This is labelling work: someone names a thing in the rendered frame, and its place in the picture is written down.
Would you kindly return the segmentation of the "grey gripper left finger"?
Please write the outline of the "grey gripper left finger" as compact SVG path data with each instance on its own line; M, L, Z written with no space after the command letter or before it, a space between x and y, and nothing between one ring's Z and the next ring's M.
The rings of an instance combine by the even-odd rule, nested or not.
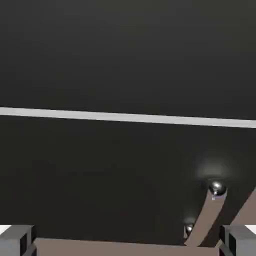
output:
M0 256L37 256L34 225L0 225Z

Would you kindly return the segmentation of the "dark grey cabinet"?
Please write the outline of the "dark grey cabinet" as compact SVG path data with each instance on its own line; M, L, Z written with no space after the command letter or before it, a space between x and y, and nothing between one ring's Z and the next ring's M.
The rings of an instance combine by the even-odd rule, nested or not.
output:
M0 117L1 116L256 129L256 120L249 119L95 112L83 110L0 106Z

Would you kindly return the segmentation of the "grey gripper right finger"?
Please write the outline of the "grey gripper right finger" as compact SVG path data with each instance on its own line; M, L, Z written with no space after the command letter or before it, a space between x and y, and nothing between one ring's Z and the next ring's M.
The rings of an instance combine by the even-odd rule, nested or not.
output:
M256 234L246 225L222 225L219 256L256 256Z

